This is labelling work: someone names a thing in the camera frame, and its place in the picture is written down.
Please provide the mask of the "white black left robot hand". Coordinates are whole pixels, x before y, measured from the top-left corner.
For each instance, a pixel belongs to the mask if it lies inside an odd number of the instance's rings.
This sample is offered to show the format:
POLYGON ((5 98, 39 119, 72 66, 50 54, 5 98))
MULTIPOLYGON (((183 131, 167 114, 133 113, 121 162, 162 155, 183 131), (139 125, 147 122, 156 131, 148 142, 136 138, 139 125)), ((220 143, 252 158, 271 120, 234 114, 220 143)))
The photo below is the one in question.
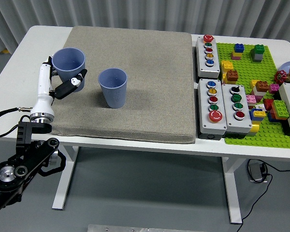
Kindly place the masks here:
POLYGON ((69 78, 55 89, 52 89, 51 77, 53 76, 52 57, 40 67, 38 81, 37 102, 30 111, 30 120, 33 122, 51 123, 54 119, 54 111, 51 108, 53 99, 63 99, 78 89, 84 82, 87 69, 81 69, 76 76, 69 78))

